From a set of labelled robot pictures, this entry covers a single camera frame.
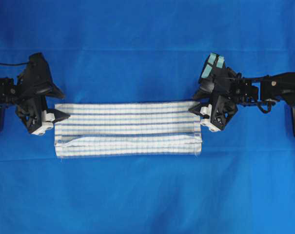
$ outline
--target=blue stripe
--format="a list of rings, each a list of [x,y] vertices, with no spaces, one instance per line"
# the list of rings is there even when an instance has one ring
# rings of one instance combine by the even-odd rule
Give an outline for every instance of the blue stripe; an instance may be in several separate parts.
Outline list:
[[[146,129],[132,129],[132,128],[124,128],[124,129],[61,129],[62,132],[130,132],[130,131],[155,131],[155,130],[167,130],[167,131],[175,131],[175,130],[190,130],[193,131],[194,127],[184,127],[177,126],[172,128],[146,128]]]
[[[156,117],[156,118],[113,118],[113,119],[105,119],[105,121],[124,121],[124,120],[151,120],[151,119],[176,119],[176,118],[189,118],[193,119],[194,116],[173,116],[173,117]],[[71,118],[69,117],[68,120],[87,120],[87,121],[103,121],[103,118]]]
[[[140,126],[140,125],[166,125],[166,124],[184,124],[184,123],[195,123],[197,121],[181,121],[181,122],[166,122],[166,123],[103,123],[103,124],[84,124],[84,123],[58,123],[56,125],[61,126]]]
[[[71,116],[142,116],[142,115],[163,115],[163,114],[180,114],[190,113],[189,111],[173,111],[173,112],[147,112],[147,113],[68,113]]]
[[[106,155],[81,155],[81,156],[58,156],[62,159],[74,159],[74,158],[91,158],[91,157],[116,157],[116,156],[140,156],[140,155],[193,155],[200,153],[200,151],[194,151],[189,153],[183,152],[154,152],[154,153],[119,153],[119,154],[106,154]]]
[[[106,111],[106,110],[147,110],[147,109],[155,109],[155,110],[162,110],[162,109],[174,109],[174,108],[190,108],[190,105],[183,105],[183,106],[159,106],[159,107],[126,107],[126,108],[118,108],[118,107],[108,107],[108,108],[97,108],[97,107],[58,107],[58,110],[95,110],[95,111]]]
[[[157,137],[157,136],[178,136],[178,135],[187,135],[194,136],[194,132],[186,132],[186,133],[146,133],[146,134],[76,134],[76,135],[63,135],[63,134],[55,134],[56,136],[62,137]]]
[[[194,150],[193,147],[174,147],[174,146],[167,146],[167,147],[132,147],[132,148],[116,148],[116,149],[92,149],[92,150],[73,150],[75,147],[63,147],[63,150],[59,152],[65,153],[78,153],[78,152],[103,152],[103,151],[118,151],[118,150],[160,150],[160,149],[180,149],[180,150]]]
[[[88,142],[96,142],[96,143],[101,143],[101,142],[112,142],[112,140],[117,141],[116,139],[112,139],[110,141],[107,140],[83,140],[84,138],[78,138],[78,139],[73,139],[75,142],[79,142],[79,143],[88,143]],[[178,139],[157,139],[157,140],[142,140],[139,139],[137,141],[132,141],[131,143],[154,143],[154,142],[170,142],[170,141],[180,141],[180,140],[189,140],[190,138],[178,138]],[[58,143],[68,143],[71,142],[73,140],[58,140]]]

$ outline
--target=blue fabric surface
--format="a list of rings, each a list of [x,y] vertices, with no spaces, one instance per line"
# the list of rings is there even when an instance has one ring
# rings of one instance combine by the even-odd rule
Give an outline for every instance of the blue fabric surface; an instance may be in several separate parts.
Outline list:
[[[0,0],[0,62],[43,52],[65,100],[190,99],[210,52],[246,77],[295,71],[295,1]],[[0,77],[23,68],[0,67]],[[295,233],[285,103],[202,129],[200,156],[59,160],[6,111],[0,233]]]

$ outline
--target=striped towel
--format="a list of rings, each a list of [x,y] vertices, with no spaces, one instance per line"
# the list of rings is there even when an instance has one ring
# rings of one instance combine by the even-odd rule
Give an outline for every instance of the striped towel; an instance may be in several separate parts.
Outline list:
[[[57,157],[198,154],[200,117],[193,101],[57,104],[71,116],[55,124]]]

